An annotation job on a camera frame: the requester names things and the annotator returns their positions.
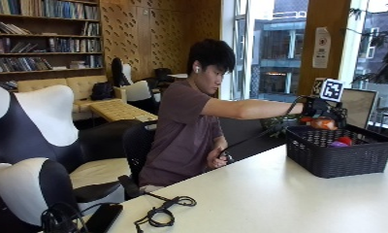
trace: wall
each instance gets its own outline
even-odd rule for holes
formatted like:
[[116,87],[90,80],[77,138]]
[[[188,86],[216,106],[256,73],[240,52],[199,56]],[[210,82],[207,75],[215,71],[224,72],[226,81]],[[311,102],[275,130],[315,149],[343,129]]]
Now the wall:
[[222,0],[102,0],[106,64],[115,57],[132,66],[132,80],[154,69],[186,73],[190,47],[220,38]]

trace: young man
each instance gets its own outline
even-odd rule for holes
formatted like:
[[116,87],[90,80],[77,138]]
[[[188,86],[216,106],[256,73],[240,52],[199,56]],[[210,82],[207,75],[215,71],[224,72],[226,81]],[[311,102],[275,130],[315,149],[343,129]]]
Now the young man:
[[[227,165],[227,157],[219,157],[228,146],[219,117],[258,119],[286,114],[288,103],[211,97],[235,65],[235,53],[226,42],[207,39],[192,46],[190,76],[172,83],[162,97],[155,140],[140,173],[142,190],[155,191]],[[291,113],[302,111],[303,104],[298,104]]]

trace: basket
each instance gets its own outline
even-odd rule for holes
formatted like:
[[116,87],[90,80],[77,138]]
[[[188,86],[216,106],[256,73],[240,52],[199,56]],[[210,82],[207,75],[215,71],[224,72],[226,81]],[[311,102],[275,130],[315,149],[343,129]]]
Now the basket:
[[[329,148],[339,137],[348,136],[353,146]],[[348,124],[337,130],[312,126],[286,129],[287,156],[320,178],[381,173],[388,162],[388,137]]]

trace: short black hair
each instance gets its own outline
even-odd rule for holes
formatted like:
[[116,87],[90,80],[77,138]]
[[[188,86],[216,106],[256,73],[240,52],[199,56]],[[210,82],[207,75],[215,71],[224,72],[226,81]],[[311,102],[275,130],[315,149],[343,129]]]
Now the short black hair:
[[194,71],[194,63],[199,61],[202,69],[215,65],[224,72],[234,72],[236,64],[236,56],[234,49],[224,41],[206,39],[192,45],[190,59],[187,64],[187,74]]

